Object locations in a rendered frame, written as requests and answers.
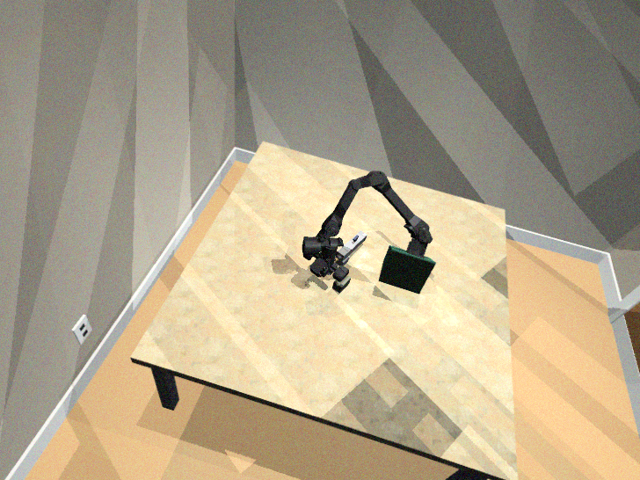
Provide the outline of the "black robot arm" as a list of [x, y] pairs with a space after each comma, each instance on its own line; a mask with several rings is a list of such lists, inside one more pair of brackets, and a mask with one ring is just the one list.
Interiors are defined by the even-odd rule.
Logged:
[[[303, 255], [318, 255], [322, 252], [326, 257], [333, 257], [338, 247], [343, 247], [343, 239], [337, 236], [347, 209], [350, 207], [356, 193], [366, 187], [372, 186], [381, 193], [391, 206], [403, 217], [404, 227], [411, 234], [411, 241], [407, 247], [407, 253], [424, 258], [428, 244], [433, 240], [429, 226], [417, 217], [405, 205], [396, 192], [391, 188], [388, 178], [382, 171], [370, 171], [366, 176], [349, 181], [346, 190], [339, 200], [334, 211], [323, 222], [316, 236], [304, 236], [302, 242]], [[317, 277], [325, 277], [330, 269], [330, 262], [324, 260], [321, 255], [309, 266], [310, 271]]]

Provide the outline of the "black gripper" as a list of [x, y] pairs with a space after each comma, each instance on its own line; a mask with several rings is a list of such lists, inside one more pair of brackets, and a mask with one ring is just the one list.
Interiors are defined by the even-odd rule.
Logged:
[[[338, 253], [336, 253], [337, 255]], [[320, 252], [318, 255], [303, 255], [304, 258], [306, 258], [307, 260], [311, 260], [312, 257], [314, 258], [318, 258], [319, 255], [322, 256], [322, 258], [324, 260], [328, 260], [330, 262], [330, 269], [328, 270], [328, 275], [331, 275], [332, 273], [334, 273], [332, 275], [333, 279], [337, 280], [338, 282], [341, 282], [349, 273], [349, 270], [347, 268], [345, 268], [343, 265], [341, 265], [339, 268], [337, 267], [338, 264], [335, 263], [336, 259], [335, 256], [333, 257], [326, 257], [322, 252]], [[315, 259], [315, 260], [316, 260]]]

